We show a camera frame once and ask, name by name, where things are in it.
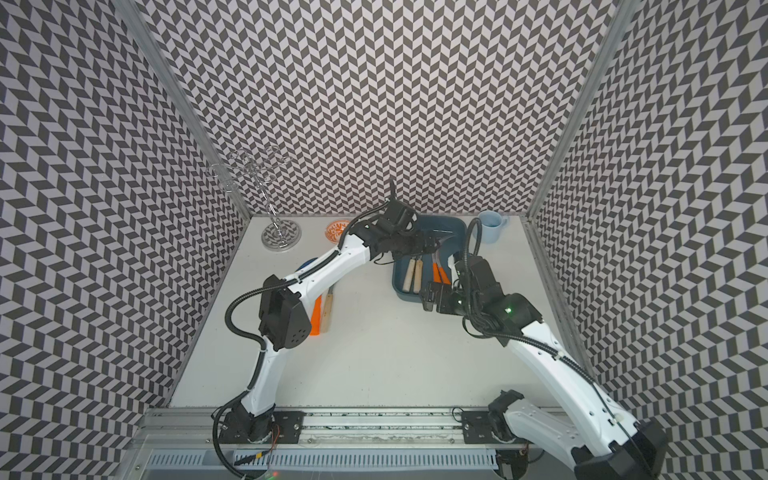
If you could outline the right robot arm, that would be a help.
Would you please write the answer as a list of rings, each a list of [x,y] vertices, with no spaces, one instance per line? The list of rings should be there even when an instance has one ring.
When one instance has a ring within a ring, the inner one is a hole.
[[[459,315],[471,336],[512,352],[567,416],[558,419],[522,393],[503,391],[488,407],[497,439],[530,441],[579,479],[658,478],[669,444],[663,427],[638,420],[613,400],[525,296],[502,290],[484,258],[470,255],[451,269],[435,264],[420,296],[425,310]]]

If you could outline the wooden handle sickle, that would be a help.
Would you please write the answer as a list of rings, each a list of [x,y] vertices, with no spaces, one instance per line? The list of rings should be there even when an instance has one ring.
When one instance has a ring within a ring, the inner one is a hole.
[[[422,258],[419,258],[415,262],[413,285],[412,285],[412,291],[414,294],[419,294],[421,291],[423,265],[424,265],[424,262]]]
[[[410,258],[407,264],[407,269],[406,269],[406,273],[405,273],[405,277],[402,285],[402,291],[404,293],[409,293],[411,291],[411,288],[413,285],[415,265],[416,265],[416,259],[414,257]]]
[[[330,330],[331,315],[332,315],[333,300],[334,300],[334,289],[335,289],[335,286],[332,285],[328,289],[325,295],[322,320],[321,320],[321,328],[320,328],[320,332],[322,334],[327,333]]]

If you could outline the blue blade orange sickle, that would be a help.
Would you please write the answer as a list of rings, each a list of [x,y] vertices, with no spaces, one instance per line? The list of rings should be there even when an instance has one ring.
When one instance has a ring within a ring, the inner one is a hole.
[[[304,269],[304,268],[308,267],[309,265],[311,265],[312,263],[314,263],[316,260],[317,260],[317,257],[314,257],[314,258],[308,259],[307,261],[305,261],[304,263],[302,263],[302,264],[301,264],[301,265],[300,265],[300,266],[299,266],[299,267],[296,269],[296,271],[299,271],[299,270],[302,270],[302,269]]]

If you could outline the orange handle sickle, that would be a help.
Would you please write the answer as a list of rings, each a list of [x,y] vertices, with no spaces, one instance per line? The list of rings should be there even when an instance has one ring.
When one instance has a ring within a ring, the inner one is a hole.
[[[323,296],[320,295],[316,298],[312,315],[311,315],[311,336],[317,336],[321,333],[321,325],[323,318]]]
[[[433,271],[433,281],[435,283],[450,285],[451,280],[449,275],[446,273],[445,269],[443,268],[440,260],[439,251],[443,244],[447,241],[453,238],[453,235],[447,235],[439,237],[435,240],[435,250],[432,253],[432,271]]]
[[[433,266],[433,281],[439,284],[450,285],[451,284],[450,276],[442,267],[442,264],[440,262],[440,256],[437,252],[435,252],[432,255],[432,266]]]

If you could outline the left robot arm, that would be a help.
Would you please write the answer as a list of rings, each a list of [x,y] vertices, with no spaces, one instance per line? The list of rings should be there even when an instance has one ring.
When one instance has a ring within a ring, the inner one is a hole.
[[[307,266],[283,278],[271,275],[262,287],[228,305],[227,329],[256,342],[259,350],[244,391],[212,414],[215,442],[261,443],[272,434],[287,352],[310,336],[317,298],[379,256],[389,254],[399,260],[436,251],[436,235],[418,229],[417,220],[413,208],[392,198],[350,220],[337,244]]]

